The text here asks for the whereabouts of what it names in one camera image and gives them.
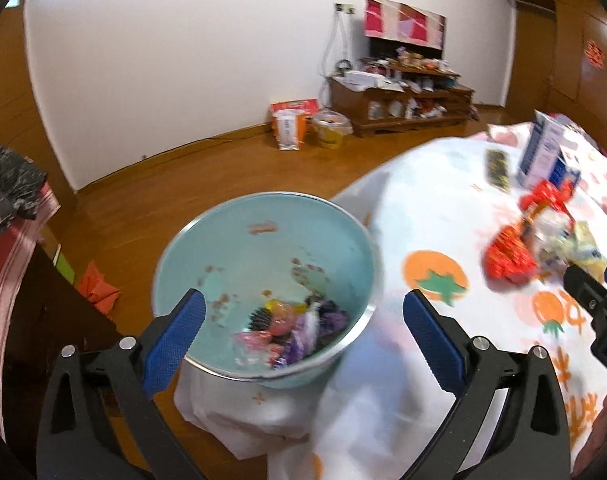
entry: wooden door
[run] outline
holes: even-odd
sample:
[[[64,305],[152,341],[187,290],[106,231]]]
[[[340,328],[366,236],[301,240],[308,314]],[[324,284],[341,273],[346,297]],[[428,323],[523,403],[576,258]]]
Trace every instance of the wooden door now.
[[[515,58],[506,112],[516,121],[532,121],[545,110],[554,71],[557,22],[551,10],[517,3]]]

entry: white tablecloth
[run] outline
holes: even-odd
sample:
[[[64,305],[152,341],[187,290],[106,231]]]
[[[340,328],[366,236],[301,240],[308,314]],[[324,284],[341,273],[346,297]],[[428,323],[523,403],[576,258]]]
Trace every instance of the white tablecloth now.
[[[184,363],[174,401],[186,420],[217,436],[238,458],[268,453],[270,480],[397,480],[437,430],[454,397],[443,392],[403,323],[405,294],[421,286],[436,309],[500,349],[545,346],[567,404],[573,459],[607,393],[607,371],[589,351],[587,316],[557,281],[493,292],[481,253],[519,216],[523,190],[485,182],[478,140],[424,144],[363,177],[335,202],[366,222],[383,255],[383,304],[328,380],[295,390],[231,383]],[[515,168],[519,152],[502,147]],[[589,222],[607,257],[607,216],[583,191],[569,205]],[[544,324],[557,322],[558,330]],[[504,397],[463,468],[481,458]]]

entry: metal bolt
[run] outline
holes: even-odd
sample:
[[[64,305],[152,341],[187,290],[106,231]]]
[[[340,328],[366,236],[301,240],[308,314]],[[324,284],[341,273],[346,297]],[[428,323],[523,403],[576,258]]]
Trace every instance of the metal bolt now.
[[[533,354],[535,354],[539,359],[545,359],[548,357],[548,351],[543,346],[536,346],[533,350]]]
[[[74,345],[65,345],[61,349],[62,357],[72,357],[74,355],[74,352],[75,352]]]
[[[474,344],[475,348],[478,348],[479,350],[487,350],[490,348],[490,341],[484,337],[475,337],[472,340],[472,344]]]
[[[119,348],[122,350],[132,350],[136,344],[137,340],[129,335],[128,337],[124,337],[119,341]]]

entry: bowl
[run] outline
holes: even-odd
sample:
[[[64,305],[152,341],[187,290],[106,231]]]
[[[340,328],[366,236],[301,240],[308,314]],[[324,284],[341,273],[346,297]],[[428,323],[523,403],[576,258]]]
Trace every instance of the bowl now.
[[[185,359],[215,376],[291,388],[314,381],[368,324],[381,298],[381,260],[368,231],[321,198],[265,192],[230,200],[185,226],[157,265],[155,316],[171,312],[189,288],[206,299],[206,319]],[[325,293],[349,316],[323,350],[280,370],[238,364],[232,334],[270,299],[301,303]]]

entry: dark wooden furniture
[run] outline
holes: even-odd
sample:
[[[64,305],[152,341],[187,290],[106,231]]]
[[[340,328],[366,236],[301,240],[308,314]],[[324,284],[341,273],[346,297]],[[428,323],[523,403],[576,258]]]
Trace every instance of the dark wooden furniture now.
[[[392,70],[409,73],[413,75],[427,75],[433,79],[445,77],[458,77],[455,73],[439,72],[437,70],[423,70],[418,68],[404,68],[391,65]],[[413,92],[405,87],[404,92],[384,90],[380,88],[368,88],[363,92],[357,92],[347,88],[338,81],[330,80],[330,91],[332,94],[332,108],[345,115],[352,122],[355,134],[359,137],[370,137],[376,132],[405,132],[421,128],[434,128],[439,126],[456,126],[463,124],[470,116],[470,105],[472,103],[471,88],[457,85],[448,89],[435,89],[434,92]],[[408,102],[411,99],[431,99],[445,108],[443,117],[432,119],[410,118],[405,114]],[[371,103],[381,105],[382,117],[369,119],[368,110]],[[401,110],[401,116],[397,117],[391,113],[397,108]]]
[[[120,339],[97,311],[54,268],[37,245],[14,302],[3,365],[6,442],[35,472],[36,437],[51,367],[67,344],[83,351],[109,348]]]

